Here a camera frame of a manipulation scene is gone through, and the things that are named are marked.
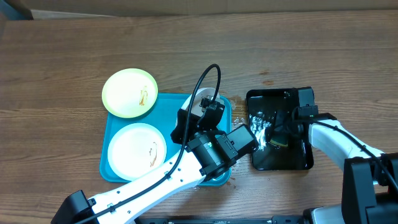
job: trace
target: black cable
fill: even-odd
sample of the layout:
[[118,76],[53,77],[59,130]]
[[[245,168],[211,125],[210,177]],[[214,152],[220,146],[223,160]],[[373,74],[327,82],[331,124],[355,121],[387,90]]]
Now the black cable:
[[346,136],[349,140],[351,140],[355,145],[357,145],[362,151],[364,151],[368,156],[371,157],[371,159],[373,161],[375,161],[378,166],[384,171],[384,173],[387,175],[387,179],[391,184],[391,187],[396,191],[396,193],[398,194],[398,185],[397,182],[394,180],[394,178],[392,177],[391,173],[387,170],[387,167],[385,167],[379,158],[377,158],[373,153],[371,153],[371,151],[369,151],[368,149],[366,149],[365,145],[362,145],[361,143],[359,143],[359,141],[357,141],[352,135],[350,135],[349,133],[347,133],[346,131],[341,130],[340,128],[338,128],[337,126],[332,126],[330,124],[325,124],[323,122],[320,121],[314,121],[314,120],[310,120],[310,119],[296,119],[293,120],[292,122],[295,123],[308,123],[308,124],[319,124],[325,127],[328,127],[330,129],[333,129],[335,131],[338,131],[339,133],[343,134],[344,136]]
[[148,192],[151,191],[152,189],[156,188],[156,187],[159,186],[163,181],[167,180],[167,179],[173,174],[173,172],[176,170],[176,168],[177,168],[178,165],[180,164],[182,155],[183,155],[184,150],[185,150],[185,144],[187,143],[187,139],[188,139],[188,129],[189,129],[189,119],[190,119],[190,117],[191,117],[191,110],[192,110],[192,106],[193,106],[193,101],[194,101],[195,96],[196,96],[196,94],[197,94],[197,92],[198,92],[198,90],[199,90],[200,84],[202,83],[203,79],[205,79],[207,73],[208,73],[212,68],[217,68],[217,86],[216,86],[216,91],[215,91],[215,93],[214,93],[214,97],[213,97],[213,100],[211,101],[211,104],[214,103],[214,101],[215,101],[216,98],[217,98],[218,90],[220,89],[221,70],[220,70],[220,67],[219,67],[217,64],[214,63],[213,65],[210,65],[208,68],[206,68],[206,70],[203,72],[203,74],[202,74],[201,77],[199,78],[199,80],[198,80],[198,82],[197,82],[197,84],[196,84],[196,86],[195,86],[195,89],[193,90],[193,93],[192,93],[192,96],[191,96],[191,100],[190,100],[189,105],[188,105],[188,115],[187,115],[187,121],[186,121],[186,123],[185,123],[184,136],[183,136],[183,141],[182,141],[182,144],[181,144],[181,150],[180,150],[180,153],[178,154],[178,157],[177,157],[177,160],[175,161],[174,166],[170,169],[170,171],[169,171],[163,178],[161,178],[161,179],[158,180],[156,183],[154,183],[153,185],[151,185],[151,186],[148,187],[147,189],[143,190],[142,192],[139,192],[138,194],[135,194],[135,195],[133,195],[133,196],[131,196],[131,197],[129,197],[129,198],[127,198],[127,199],[125,199],[125,200],[123,200],[123,201],[117,203],[116,205],[110,206],[109,208],[104,209],[103,211],[98,212],[97,214],[94,214],[94,215],[91,216],[91,217],[88,217],[88,218],[86,218],[86,219],[84,219],[84,220],[82,220],[82,221],[76,222],[75,224],[83,224],[83,223],[92,221],[92,220],[94,220],[95,218],[98,218],[98,217],[100,217],[100,216],[102,216],[102,215],[104,215],[104,214],[106,214],[106,213],[108,213],[108,212],[114,211],[115,209],[119,208],[120,206],[123,206],[123,205],[125,205],[125,204],[131,202],[132,200],[134,200],[134,199],[136,199],[136,198],[138,198],[138,197],[140,197],[140,196],[143,196],[144,194],[148,193]]

